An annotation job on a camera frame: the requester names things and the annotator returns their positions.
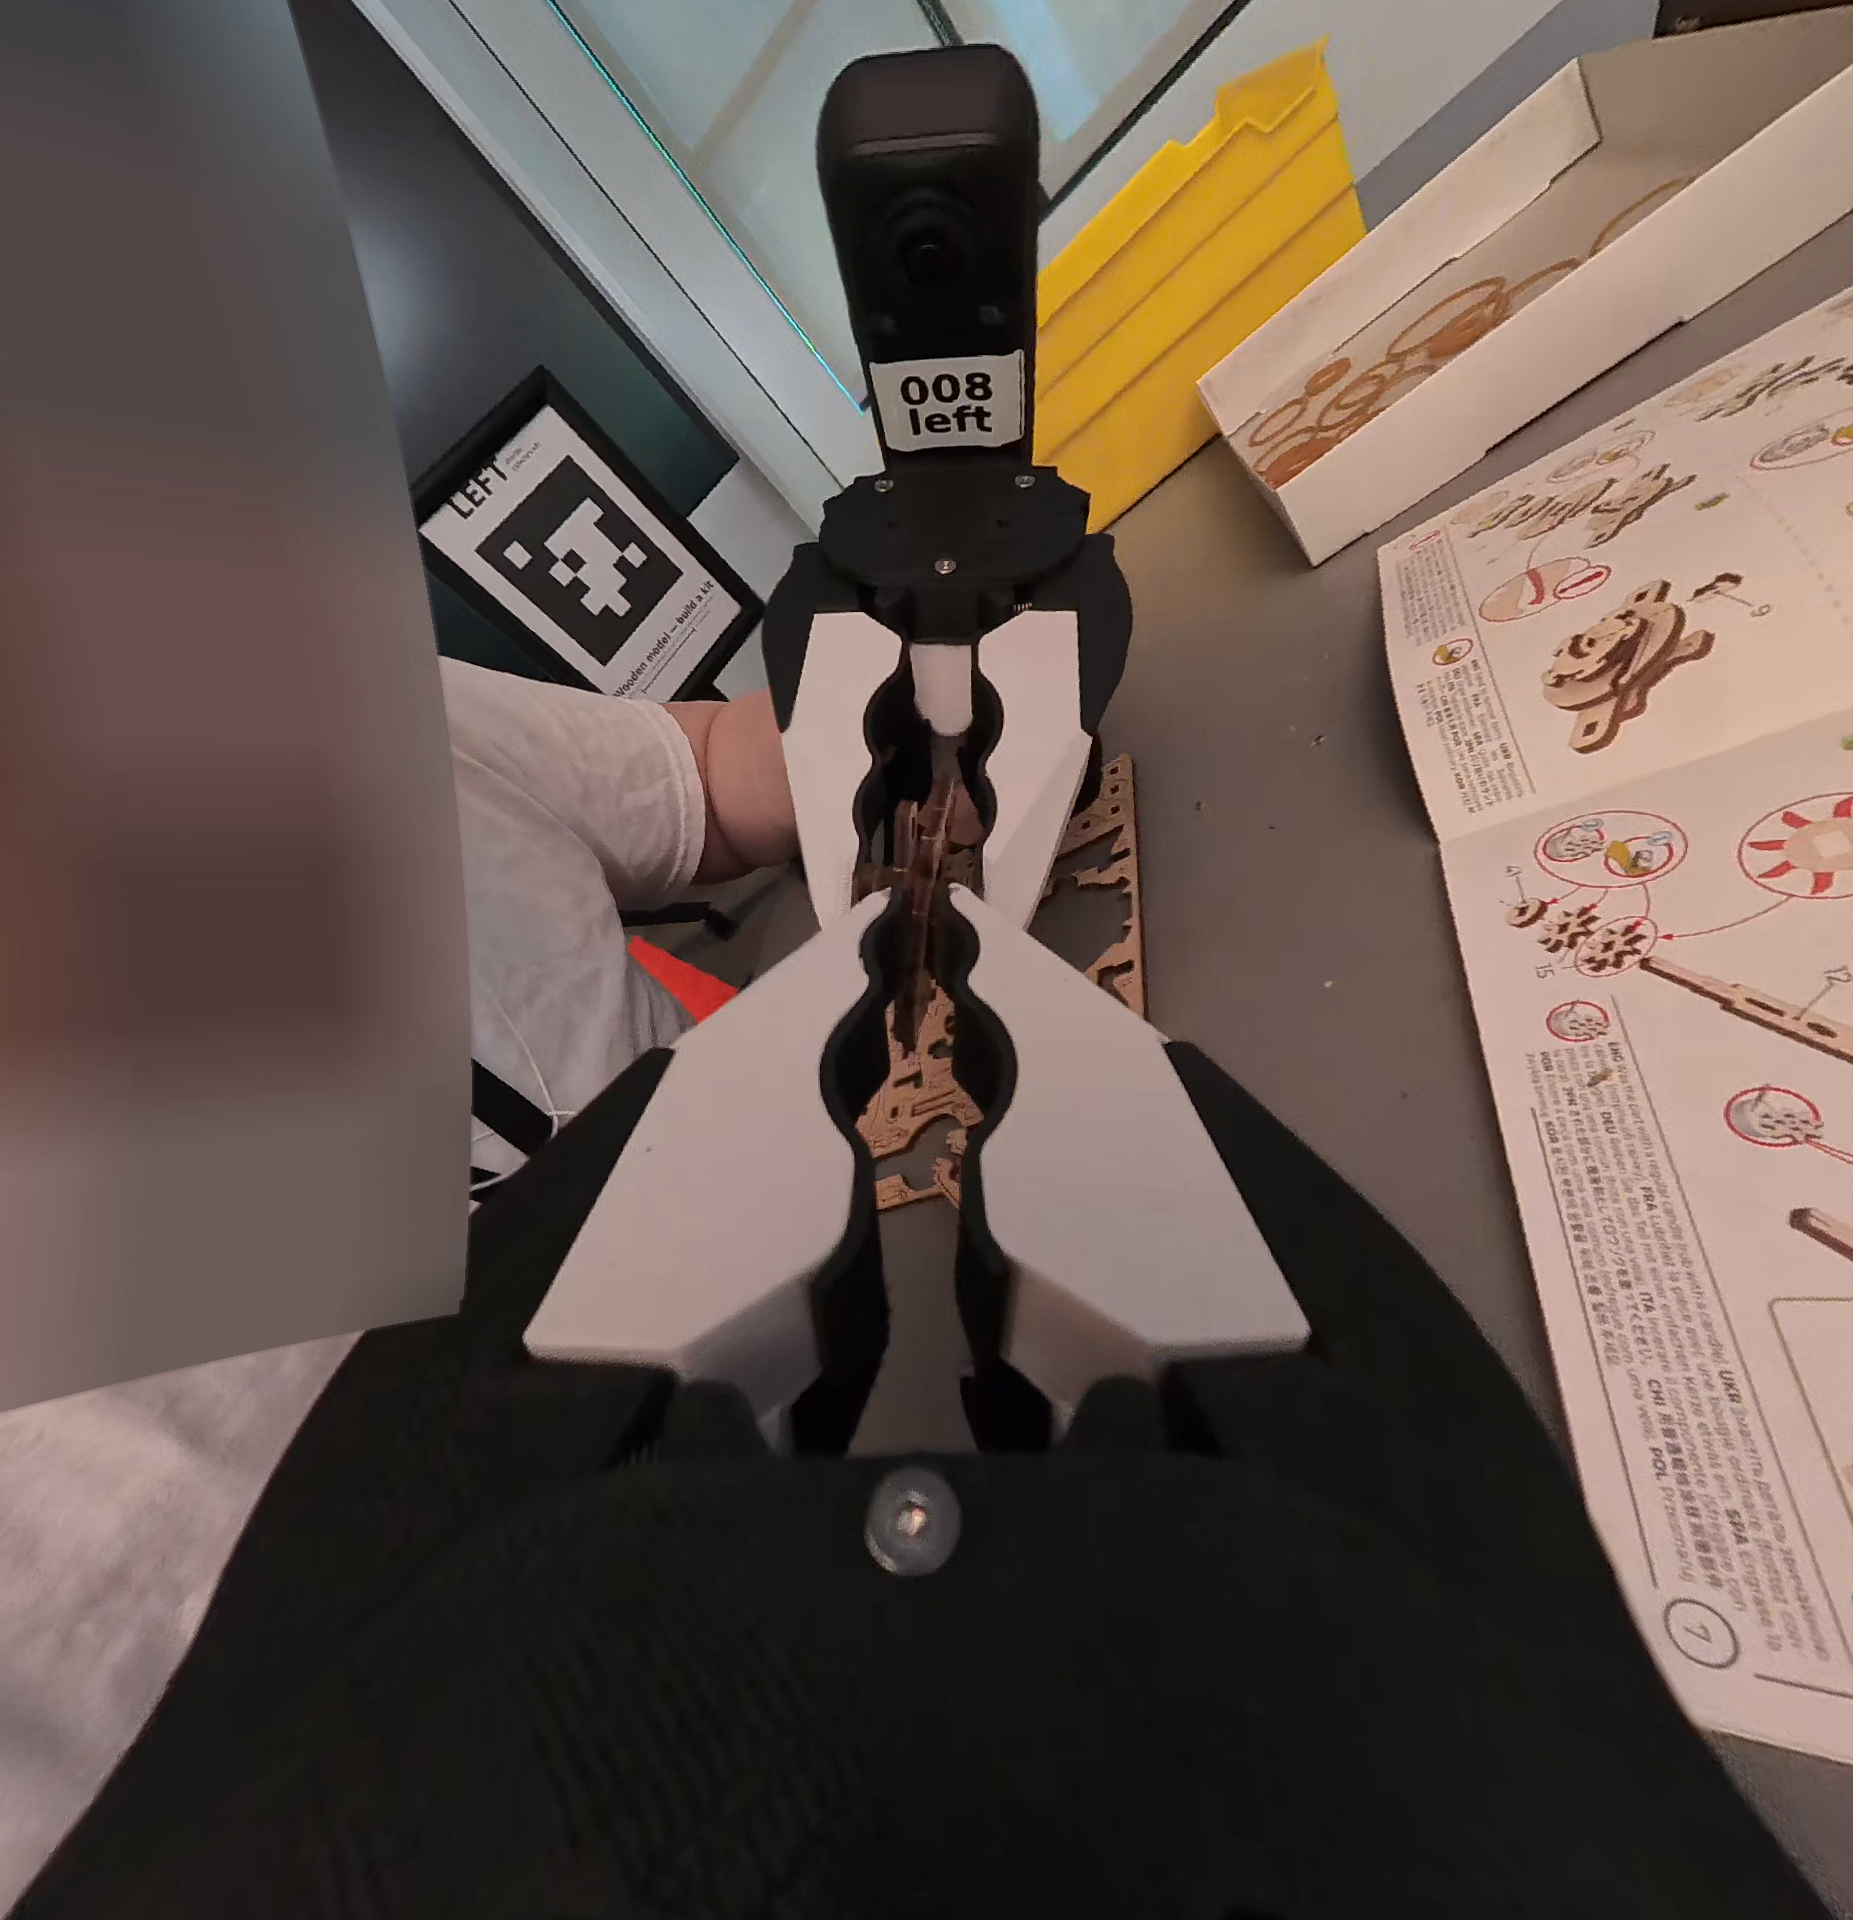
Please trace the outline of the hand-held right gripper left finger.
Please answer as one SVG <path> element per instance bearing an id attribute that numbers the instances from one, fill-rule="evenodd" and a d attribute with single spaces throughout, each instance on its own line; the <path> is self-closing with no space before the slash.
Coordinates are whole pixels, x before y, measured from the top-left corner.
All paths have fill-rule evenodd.
<path id="1" fill-rule="evenodd" d="M 847 1453 L 890 1339 L 860 1117 L 903 930 L 874 892 L 674 1044 L 529 1357 L 720 1382 L 784 1451 Z"/>

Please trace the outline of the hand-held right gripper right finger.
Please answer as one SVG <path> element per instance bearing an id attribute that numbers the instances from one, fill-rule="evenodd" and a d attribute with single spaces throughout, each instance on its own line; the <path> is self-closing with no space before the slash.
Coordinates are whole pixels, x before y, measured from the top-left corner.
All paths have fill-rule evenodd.
<path id="1" fill-rule="evenodd" d="M 1153 1024 L 973 889 L 947 892 L 961 1410 L 1039 1453 L 1088 1390 L 1305 1349 L 1310 1326 Z"/>

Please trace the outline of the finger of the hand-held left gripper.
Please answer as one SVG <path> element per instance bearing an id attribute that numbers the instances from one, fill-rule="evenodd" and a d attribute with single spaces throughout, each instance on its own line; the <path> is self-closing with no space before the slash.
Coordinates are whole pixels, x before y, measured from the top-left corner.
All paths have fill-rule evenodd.
<path id="1" fill-rule="evenodd" d="M 1076 612 L 1019 612 L 979 642 L 975 720 L 990 725 L 973 776 L 983 816 L 979 892 L 1024 930 L 1089 760 Z"/>
<path id="2" fill-rule="evenodd" d="M 894 702 L 912 694 L 903 658 L 903 639 L 865 612 L 776 616 L 776 720 L 815 922 L 844 919 L 885 847 Z"/>

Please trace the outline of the small wooden model part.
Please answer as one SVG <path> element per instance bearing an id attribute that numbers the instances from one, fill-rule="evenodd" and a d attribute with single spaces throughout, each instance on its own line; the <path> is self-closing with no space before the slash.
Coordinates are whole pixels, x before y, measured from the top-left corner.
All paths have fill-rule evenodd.
<path id="1" fill-rule="evenodd" d="M 957 764 L 940 767 L 926 799 L 903 799 L 885 831 L 885 863 L 871 878 L 885 882 L 887 904 L 874 922 L 874 976 L 890 1013 L 890 1039 L 900 1054 L 918 1046 L 918 1025 L 933 993 L 931 942 L 944 892 L 944 867 L 957 843 L 957 815 L 964 785 Z"/>

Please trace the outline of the person's left forearm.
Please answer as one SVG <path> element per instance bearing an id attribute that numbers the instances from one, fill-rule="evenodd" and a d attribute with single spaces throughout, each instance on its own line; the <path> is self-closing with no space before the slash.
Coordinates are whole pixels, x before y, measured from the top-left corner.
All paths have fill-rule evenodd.
<path id="1" fill-rule="evenodd" d="M 769 694 L 653 704 L 445 658 L 461 788 L 506 804 L 529 843 L 581 851 L 626 906 L 684 898 L 797 851 Z"/>

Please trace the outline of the laser-cut plywood sheet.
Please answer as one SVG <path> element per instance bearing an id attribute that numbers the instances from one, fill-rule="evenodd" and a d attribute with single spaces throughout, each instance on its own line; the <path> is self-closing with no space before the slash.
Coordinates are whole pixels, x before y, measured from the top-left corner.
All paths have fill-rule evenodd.
<path id="1" fill-rule="evenodd" d="M 1060 839 L 1030 936 L 1130 1013 L 1146 1013 L 1139 815 L 1130 756 L 1103 760 L 1092 800 L 1075 812 Z M 957 1013 L 944 990 L 921 1003 L 909 1046 L 890 1029 L 890 1071 L 860 1117 L 881 1214 L 914 1204 L 957 1206 L 961 1196 L 961 1161 L 982 1109 L 957 1078 L 954 1040 Z"/>

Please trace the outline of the red plastic piece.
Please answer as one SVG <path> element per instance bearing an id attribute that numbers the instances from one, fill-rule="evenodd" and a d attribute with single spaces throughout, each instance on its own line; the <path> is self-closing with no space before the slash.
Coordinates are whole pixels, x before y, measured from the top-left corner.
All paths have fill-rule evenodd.
<path id="1" fill-rule="evenodd" d="M 684 1010 L 689 1024 L 709 1019 L 742 993 L 742 989 L 736 989 L 731 981 L 704 974 L 668 949 L 652 946 L 637 931 L 626 936 L 626 952 L 649 979 L 653 979 L 666 993 L 674 993 L 674 1000 Z"/>

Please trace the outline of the yellow plastic bin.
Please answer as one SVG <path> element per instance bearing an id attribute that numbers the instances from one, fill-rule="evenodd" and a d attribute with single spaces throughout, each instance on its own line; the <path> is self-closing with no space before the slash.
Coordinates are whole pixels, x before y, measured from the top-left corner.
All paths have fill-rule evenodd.
<path id="1" fill-rule="evenodd" d="M 1326 41 L 1223 83 L 1039 270 L 1033 462 L 1104 531 L 1211 437 L 1198 377 L 1364 236 Z"/>

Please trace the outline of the black framed marker sign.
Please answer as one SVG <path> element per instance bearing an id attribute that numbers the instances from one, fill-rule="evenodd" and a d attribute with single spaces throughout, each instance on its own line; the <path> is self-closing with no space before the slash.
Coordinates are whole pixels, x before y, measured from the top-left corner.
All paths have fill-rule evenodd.
<path id="1" fill-rule="evenodd" d="M 411 490 L 423 562 L 553 682 L 706 702 L 763 603 L 533 369 Z"/>

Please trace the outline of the white cardboard box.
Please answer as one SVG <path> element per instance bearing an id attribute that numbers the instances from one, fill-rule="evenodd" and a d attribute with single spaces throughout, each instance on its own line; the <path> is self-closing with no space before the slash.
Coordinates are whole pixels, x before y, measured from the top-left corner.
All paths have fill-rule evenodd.
<path id="1" fill-rule="evenodd" d="M 1853 6 L 1566 63 L 1203 373 L 1240 465 L 1245 425 L 1382 309 L 1558 180 L 1630 161 L 1697 177 L 1284 490 L 1253 473 L 1309 562 L 1387 528 L 1853 210 Z"/>

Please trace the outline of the paper instruction booklet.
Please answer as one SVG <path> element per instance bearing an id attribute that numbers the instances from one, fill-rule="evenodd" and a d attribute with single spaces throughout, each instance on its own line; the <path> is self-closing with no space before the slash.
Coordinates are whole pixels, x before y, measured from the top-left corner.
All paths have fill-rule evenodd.
<path id="1" fill-rule="evenodd" d="M 1586 1506 L 1853 1764 L 1853 287 L 1377 555 Z"/>

